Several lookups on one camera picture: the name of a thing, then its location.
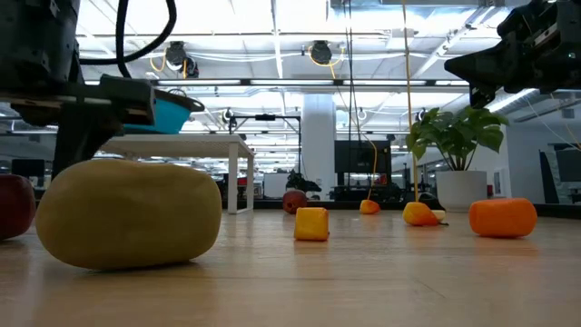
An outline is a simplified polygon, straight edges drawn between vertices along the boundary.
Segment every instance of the desk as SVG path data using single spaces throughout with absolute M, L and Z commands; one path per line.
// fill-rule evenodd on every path
M 200 157 L 228 158 L 228 213 L 241 213 L 238 210 L 238 158 L 248 158 L 246 194 L 253 194 L 254 152 L 238 135 L 159 135 L 135 134 L 112 138 L 102 148 L 110 154 L 125 157 Z M 247 196 L 247 207 L 251 210 L 254 197 Z

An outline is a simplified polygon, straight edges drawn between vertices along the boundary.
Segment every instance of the small orange object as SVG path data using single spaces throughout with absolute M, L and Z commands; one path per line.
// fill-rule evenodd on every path
M 361 201 L 361 206 L 359 207 L 359 212 L 361 214 L 375 214 L 381 211 L 379 204 L 371 200 Z
M 472 203 L 470 227 L 486 237 L 522 237 L 533 232 L 537 210 L 527 199 L 495 199 Z
M 403 210 L 403 220 L 413 226 L 437 226 L 438 217 L 424 203 L 408 203 Z
M 299 241 L 327 241 L 329 212 L 325 208 L 299 208 L 294 225 L 294 238 Z

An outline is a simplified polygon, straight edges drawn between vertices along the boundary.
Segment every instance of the blue bowl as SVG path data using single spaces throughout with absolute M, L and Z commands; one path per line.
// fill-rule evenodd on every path
M 138 125 L 126 124 L 125 131 L 136 131 L 141 133 L 155 133 L 155 134 L 179 134 L 182 130 L 183 124 L 190 117 L 190 111 L 165 100 L 158 98 L 153 108 L 153 116 L 155 124 Z

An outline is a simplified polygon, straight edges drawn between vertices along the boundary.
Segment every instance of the wooden table surface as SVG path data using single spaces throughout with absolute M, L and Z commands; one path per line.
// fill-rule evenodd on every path
M 282 211 L 224 215 L 194 263 L 67 266 L 34 229 L 0 243 L 0 326 L 581 326 L 581 222 L 526 239 L 409 227 L 400 213 L 330 213 L 327 243 L 294 242 Z

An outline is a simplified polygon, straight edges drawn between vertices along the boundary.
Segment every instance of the white flower pot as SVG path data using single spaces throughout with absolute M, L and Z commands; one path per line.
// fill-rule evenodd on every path
M 437 172 L 438 200 L 449 212 L 467 213 L 475 201 L 487 199 L 487 173 Z

